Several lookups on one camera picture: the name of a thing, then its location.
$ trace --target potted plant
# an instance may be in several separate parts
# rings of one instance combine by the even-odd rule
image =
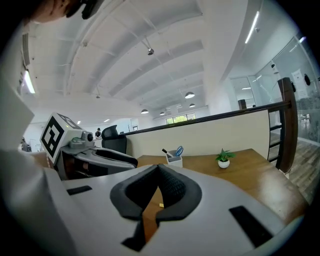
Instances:
[[[221,150],[221,153],[217,155],[218,157],[215,160],[218,160],[218,165],[221,168],[227,168],[230,165],[229,158],[234,158],[236,155],[230,150],[224,151],[224,149]]]

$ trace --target white partition wall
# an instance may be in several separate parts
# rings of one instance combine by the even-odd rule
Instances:
[[[163,156],[162,149],[184,147],[182,156],[217,154],[224,150],[254,149],[267,159],[269,115],[267,110],[127,135],[127,154]]]

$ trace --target floor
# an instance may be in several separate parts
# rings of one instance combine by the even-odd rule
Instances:
[[[279,134],[271,133],[270,144],[279,140]],[[270,148],[269,159],[277,156],[278,151],[279,146]],[[285,176],[311,204],[320,181],[320,147],[298,139],[292,169]]]

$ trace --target desk surface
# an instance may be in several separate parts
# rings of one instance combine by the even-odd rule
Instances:
[[[184,168],[227,180],[275,212],[285,224],[303,215],[308,203],[298,188],[278,169],[253,149],[235,152],[226,169],[218,166],[216,155],[182,156]],[[143,155],[138,159],[138,167],[145,165],[167,164],[165,156]],[[162,195],[155,192],[150,204],[143,213],[144,231],[149,240],[148,230],[155,228],[156,213],[162,208]]]

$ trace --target white pot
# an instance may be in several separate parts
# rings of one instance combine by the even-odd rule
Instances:
[[[228,159],[228,161],[226,162],[221,162],[220,160],[218,161],[218,165],[221,167],[221,168],[227,168],[229,165],[230,165],[230,160]]]

